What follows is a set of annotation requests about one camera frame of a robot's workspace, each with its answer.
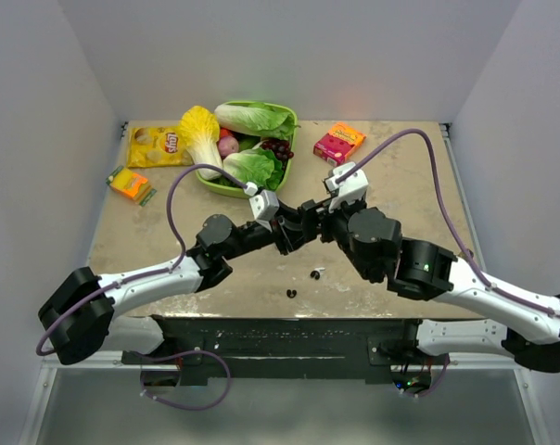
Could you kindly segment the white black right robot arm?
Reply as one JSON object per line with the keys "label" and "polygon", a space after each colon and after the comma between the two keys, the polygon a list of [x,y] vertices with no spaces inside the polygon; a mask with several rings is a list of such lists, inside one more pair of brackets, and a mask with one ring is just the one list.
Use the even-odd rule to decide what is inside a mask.
{"label": "white black right robot arm", "polygon": [[424,319],[395,349],[406,363],[458,352],[512,358],[529,370],[560,372],[560,295],[528,292],[487,277],[446,248],[406,238],[401,224],[363,203],[331,209],[327,201],[298,209],[307,241],[335,242],[362,279],[400,297],[451,304],[476,320]]}

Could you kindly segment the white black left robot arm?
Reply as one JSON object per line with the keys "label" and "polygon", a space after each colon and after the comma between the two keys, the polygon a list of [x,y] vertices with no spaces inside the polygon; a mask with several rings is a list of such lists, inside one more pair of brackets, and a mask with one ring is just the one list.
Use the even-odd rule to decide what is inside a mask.
{"label": "white black left robot arm", "polygon": [[216,287],[233,271],[229,260],[270,245],[287,255],[317,235],[318,218],[305,207],[281,206],[271,217],[240,226],[212,215],[180,259],[127,273],[97,275],[89,267],[70,273],[38,311],[42,341],[51,343],[60,363],[82,362],[106,346],[126,312]]}

